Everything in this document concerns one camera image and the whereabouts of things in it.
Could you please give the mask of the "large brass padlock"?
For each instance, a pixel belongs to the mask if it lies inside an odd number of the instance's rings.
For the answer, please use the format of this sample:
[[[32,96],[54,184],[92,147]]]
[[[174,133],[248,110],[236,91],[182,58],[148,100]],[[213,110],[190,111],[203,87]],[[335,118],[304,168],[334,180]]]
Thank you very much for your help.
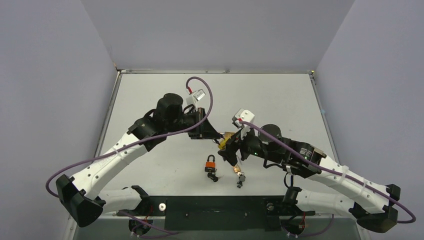
[[[232,135],[234,135],[235,132],[232,131],[225,131],[225,132],[220,132],[220,141],[229,139]]]

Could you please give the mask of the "yellow padlock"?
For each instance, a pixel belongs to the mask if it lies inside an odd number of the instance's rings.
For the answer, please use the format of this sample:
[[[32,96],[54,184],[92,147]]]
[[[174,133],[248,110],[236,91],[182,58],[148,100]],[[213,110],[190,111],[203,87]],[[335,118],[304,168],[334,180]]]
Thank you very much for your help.
[[[225,148],[226,148],[226,143],[227,143],[228,139],[229,139],[229,138],[222,138],[222,139],[218,142],[217,146],[218,146],[218,148],[219,148],[220,150],[223,150],[223,149],[225,149]]]

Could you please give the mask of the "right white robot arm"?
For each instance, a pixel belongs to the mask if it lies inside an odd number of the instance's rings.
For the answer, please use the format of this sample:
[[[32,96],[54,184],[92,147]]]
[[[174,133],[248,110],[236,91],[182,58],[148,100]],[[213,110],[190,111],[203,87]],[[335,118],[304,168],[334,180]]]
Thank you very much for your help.
[[[218,154],[233,167],[255,156],[263,159],[264,168],[279,167],[290,175],[334,190],[328,194],[288,187],[282,207],[289,214],[326,212],[351,218],[375,233],[386,233],[398,223],[394,204],[400,199],[399,186],[371,182],[317,147],[283,137],[277,125],[264,125],[259,132],[242,127],[235,133],[226,133],[218,148]]]

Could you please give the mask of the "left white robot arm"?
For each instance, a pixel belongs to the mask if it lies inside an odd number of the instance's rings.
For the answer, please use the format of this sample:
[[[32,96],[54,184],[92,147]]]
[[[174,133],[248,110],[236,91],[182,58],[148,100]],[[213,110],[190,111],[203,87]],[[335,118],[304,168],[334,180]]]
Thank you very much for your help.
[[[103,191],[103,188],[135,159],[164,142],[170,133],[187,130],[192,140],[219,140],[221,134],[206,115],[202,107],[185,113],[181,96],[165,94],[156,108],[136,120],[103,158],[72,176],[63,174],[55,181],[60,203],[82,228],[106,212],[132,210],[136,215],[145,214],[149,201],[141,187],[133,185],[118,191]]]

